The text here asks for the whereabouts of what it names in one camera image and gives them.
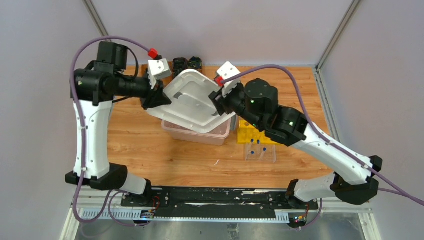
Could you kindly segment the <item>yellow test tube rack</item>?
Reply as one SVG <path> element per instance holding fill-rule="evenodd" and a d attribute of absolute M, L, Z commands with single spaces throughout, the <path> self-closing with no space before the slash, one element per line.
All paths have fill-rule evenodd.
<path fill-rule="evenodd" d="M 236 141 L 238 144 L 248 144 L 251 139 L 254 143 L 260 140 L 261 144 L 265 145 L 281 145 L 280 143 L 272 141 L 269 137 L 265 136 L 265 132 L 259 132 L 254 126 L 243 119 L 239 119 L 238 128 L 236 133 Z"/>

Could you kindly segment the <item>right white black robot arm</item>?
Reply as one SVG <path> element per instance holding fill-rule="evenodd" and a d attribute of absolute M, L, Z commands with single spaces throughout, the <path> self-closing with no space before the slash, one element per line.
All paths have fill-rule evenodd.
<path fill-rule="evenodd" d="M 229 93 L 220 89 L 209 99 L 219 115 L 236 114 L 273 142 L 307 153 L 332 169 L 325 176 L 292 180 L 285 193 L 290 208 L 332 197 L 362 205 L 378 194 L 374 175 L 381 170 L 382 159 L 354 152 L 308 122 L 299 110 L 280 105 L 277 88 L 265 80 L 237 83 Z"/>

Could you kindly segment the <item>white plastic lid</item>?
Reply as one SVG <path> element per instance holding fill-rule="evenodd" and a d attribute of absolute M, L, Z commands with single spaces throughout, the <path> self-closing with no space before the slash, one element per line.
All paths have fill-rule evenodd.
<path fill-rule="evenodd" d="M 221 88 L 211 79 L 196 70 L 184 70 L 164 89 L 171 100 L 169 105 L 149 108 L 153 117 L 205 134 L 233 118 L 235 113 L 220 115 L 209 98 Z"/>

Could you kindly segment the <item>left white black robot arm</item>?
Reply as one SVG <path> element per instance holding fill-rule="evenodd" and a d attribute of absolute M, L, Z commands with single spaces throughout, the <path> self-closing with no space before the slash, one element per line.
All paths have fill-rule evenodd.
<path fill-rule="evenodd" d="M 65 182 L 95 190 L 120 190 L 133 195 L 140 206 L 153 201 L 150 180 L 129 173 L 125 165 L 108 159 L 108 126 L 116 97 L 138 98 L 145 110 L 169 105 L 164 84 L 157 74 L 124 75 L 130 48 L 102 41 L 97 57 L 85 68 L 72 69 L 71 98 L 77 120 L 77 154 Z"/>

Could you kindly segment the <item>pink plastic bin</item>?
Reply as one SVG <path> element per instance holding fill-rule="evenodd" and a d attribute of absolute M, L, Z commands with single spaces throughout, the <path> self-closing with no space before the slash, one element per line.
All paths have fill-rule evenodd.
<path fill-rule="evenodd" d="M 161 122 L 161 127 L 174 140 L 222 146 L 229 137 L 230 132 L 235 129 L 236 120 L 237 117 L 233 116 L 208 133 L 198 133 L 164 120 Z"/>

